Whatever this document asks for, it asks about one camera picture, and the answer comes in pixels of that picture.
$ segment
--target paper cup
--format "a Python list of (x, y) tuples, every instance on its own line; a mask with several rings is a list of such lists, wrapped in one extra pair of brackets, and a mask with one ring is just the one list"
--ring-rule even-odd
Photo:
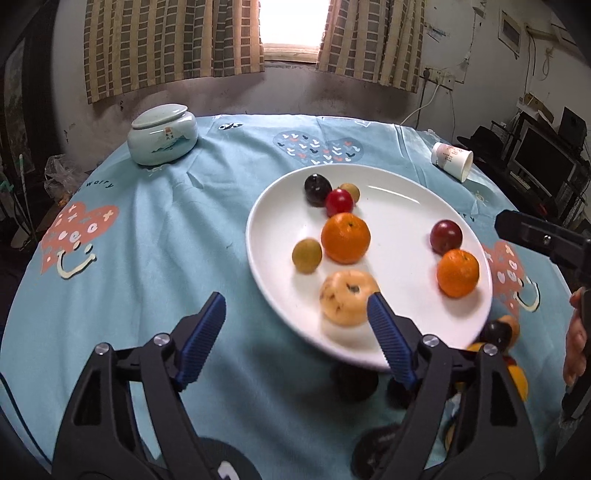
[(468, 178), (474, 153), (437, 142), (431, 151), (431, 163), (464, 183)]

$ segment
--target mandarin orange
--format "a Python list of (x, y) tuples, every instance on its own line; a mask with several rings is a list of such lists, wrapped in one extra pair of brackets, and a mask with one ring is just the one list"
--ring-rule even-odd
[(437, 282), (445, 295), (459, 299), (476, 288), (480, 278), (478, 260), (469, 252), (454, 249), (447, 252), (437, 266)]
[(338, 213), (324, 224), (320, 241), (331, 260), (349, 265), (358, 262), (365, 255), (371, 234), (361, 218), (352, 213)]

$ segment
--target plastic bag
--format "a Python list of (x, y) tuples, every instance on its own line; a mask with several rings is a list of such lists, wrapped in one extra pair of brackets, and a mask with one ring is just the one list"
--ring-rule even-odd
[(57, 202), (64, 198), (67, 202), (88, 178), (88, 174), (81, 171), (67, 155), (53, 155), (47, 159), (45, 178), (48, 195)]

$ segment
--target window sill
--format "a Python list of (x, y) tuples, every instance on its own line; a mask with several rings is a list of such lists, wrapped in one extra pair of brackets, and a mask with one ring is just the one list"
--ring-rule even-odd
[(267, 61), (296, 61), (299, 63), (316, 63), (320, 50), (319, 47), (283, 43), (265, 43), (263, 49)]

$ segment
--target checkered curtain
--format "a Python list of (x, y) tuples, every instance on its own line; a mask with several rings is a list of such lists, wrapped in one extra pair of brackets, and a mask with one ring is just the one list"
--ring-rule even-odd
[(331, 0), (316, 69), (416, 92), (425, 0)]
[(262, 72), (258, 0), (87, 0), (88, 103), (148, 85)]

